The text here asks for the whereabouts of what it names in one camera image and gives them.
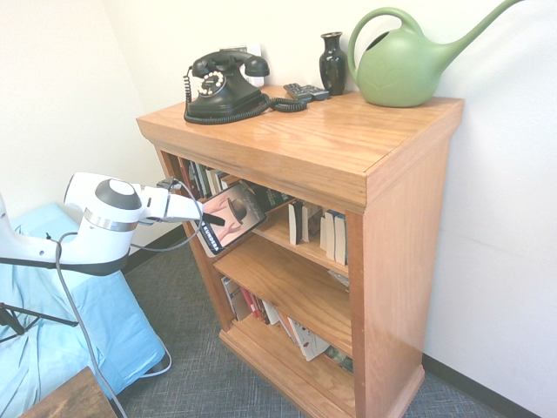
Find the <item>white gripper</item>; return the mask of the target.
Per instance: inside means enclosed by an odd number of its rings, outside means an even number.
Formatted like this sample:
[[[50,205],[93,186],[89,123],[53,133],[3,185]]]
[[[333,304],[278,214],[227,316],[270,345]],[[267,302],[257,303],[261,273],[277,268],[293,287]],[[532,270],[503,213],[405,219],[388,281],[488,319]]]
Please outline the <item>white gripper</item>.
[[[206,224],[213,224],[216,226],[224,226],[225,219],[219,216],[204,212],[203,204],[195,199],[187,198],[185,196],[168,193],[166,205],[166,219],[167,220],[200,220],[202,219]]]

